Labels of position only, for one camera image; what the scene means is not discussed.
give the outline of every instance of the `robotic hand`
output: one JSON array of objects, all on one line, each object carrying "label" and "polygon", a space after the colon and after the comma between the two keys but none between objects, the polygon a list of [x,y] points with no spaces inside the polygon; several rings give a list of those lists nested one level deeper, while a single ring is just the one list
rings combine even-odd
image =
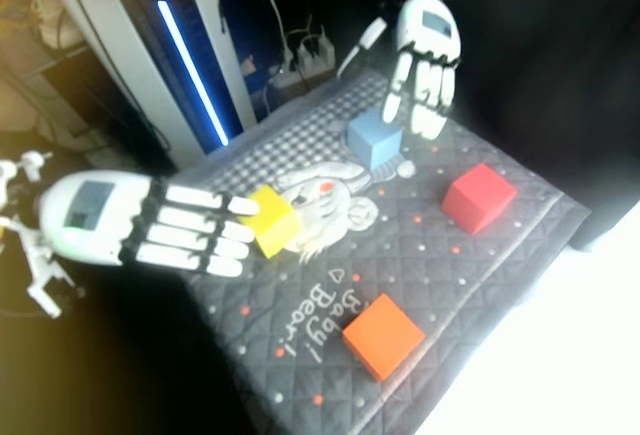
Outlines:
[{"label": "robotic hand", "polygon": [[258,211],[253,200],[104,170],[56,182],[41,199],[40,229],[55,253],[78,262],[237,277],[255,233],[227,218]]},{"label": "robotic hand", "polygon": [[[414,73],[411,130],[434,140],[446,123],[445,114],[453,102],[455,69],[460,63],[460,33],[445,0],[407,0],[397,25],[398,62],[396,64],[382,118],[392,122],[398,115],[402,92],[410,85]],[[363,50],[369,50],[386,30],[379,17],[360,38],[338,70],[340,78],[346,67]]]}]

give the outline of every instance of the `led light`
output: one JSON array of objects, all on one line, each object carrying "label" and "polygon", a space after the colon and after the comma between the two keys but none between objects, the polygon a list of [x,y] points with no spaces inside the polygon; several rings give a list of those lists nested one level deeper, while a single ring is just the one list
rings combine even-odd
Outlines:
[{"label": "led light", "polygon": [[229,145],[229,139],[227,138],[226,133],[224,133],[224,129],[222,128],[222,124],[220,123],[220,119],[218,118],[218,114],[213,108],[213,104],[211,103],[211,99],[207,94],[207,90],[204,88],[204,83],[202,83],[202,79],[200,78],[200,74],[196,69],[195,64],[193,63],[193,59],[191,58],[191,54],[187,49],[187,46],[184,43],[184,39],[182,38],[182,34],[180,33],[180,29],[178,29],[178,25],[176,24],[175,19],[173,18],[173,14],[169,9],[169,5],[167,2],[161,0],[158,2],[158,8],[160,9],[160,13],[162,14],[162,18],[164,18],[164,22],[167,24],[167,28],[169,29],[169,33],[171,33],[171,38],[173,38],[173,43],[176,44],[178,48],[178,52],[180,52],[180,56],[182,57],[182,62],[184,66],[187,67],[187,71],[189,72],[189,76],[191,77],[191,81],[193,85],[196,87],[198,91],[198,95],[200,95],[200,99],[204,105],[209,118],[211,119],[211,123],[213,123],[213,127],[216,129],[216,133],[218,137],[220,137],[220,142],[225,147]]}]

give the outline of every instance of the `gingham fabric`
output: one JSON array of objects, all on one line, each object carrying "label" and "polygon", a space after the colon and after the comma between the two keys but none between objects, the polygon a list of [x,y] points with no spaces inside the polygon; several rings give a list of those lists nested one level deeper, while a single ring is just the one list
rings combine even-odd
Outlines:
[{"label": "gingham fabric", "polygon": [[[350,161],[345,123],[380,104],[386,84],[367,73],[342,91],[329,91],[328,99],[257,142],[241,139],[225,166],[217,168],[214,156],[182,181],[247,195],[291,170]],[[405,101],[402,119],[407,108]],[[434,142],[405,132],[401,155],[396,162],[412,161],[414,177],[373,183],[359,194],[378,206],[373,226],[349,232],[308,265],[297,254],[283,251],[265,260],[256,250],[237,279],[185,275],[235,368],[239,390],[251,394],[250,411],[264,414],[262,432],[413,433],[473,348],[587,214],[454,121]],[[451,182],[481,162],[519,194],[499,220],[472,237],[442,213],[440,203]],[[383,292],[427,338],[378,383],[346,347],[340,329]]]}]

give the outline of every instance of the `orange cube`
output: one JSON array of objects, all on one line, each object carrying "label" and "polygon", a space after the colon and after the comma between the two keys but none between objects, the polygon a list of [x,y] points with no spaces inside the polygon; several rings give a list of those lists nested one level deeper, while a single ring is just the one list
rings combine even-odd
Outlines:
[{"label": "orange cube", "polygon": [[342,332],[346,344],[379,382],[422,342],[425,334],[388,295],[380,295]]}]

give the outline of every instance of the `cube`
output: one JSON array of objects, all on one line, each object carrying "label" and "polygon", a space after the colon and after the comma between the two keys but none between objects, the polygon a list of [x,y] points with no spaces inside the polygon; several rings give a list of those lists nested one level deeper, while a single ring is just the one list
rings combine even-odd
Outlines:
[{"label": "cube", "polygon": [[379,109],[369,109],[349,123],[347,145],[369,170],[397,155],[401,144],[402,129],[384,123]]},{"label": "cube", "polygon": [[268,185],[259,188],[249,198],[258,202],[260,213],[253,217],[240,217],[240,223],[255,230],[260,250],[265,257],[271,258],[299,234],[298,214]]},{"label": "cube", "polygon": [[383,293],[343,330],[342,337],[382,382],[425,339],[425,334]]},{"label": "cube", "polygon": [[442,210],[475,235],[493,223],[517,194],[515,187],[481,163],[453,182]]}]

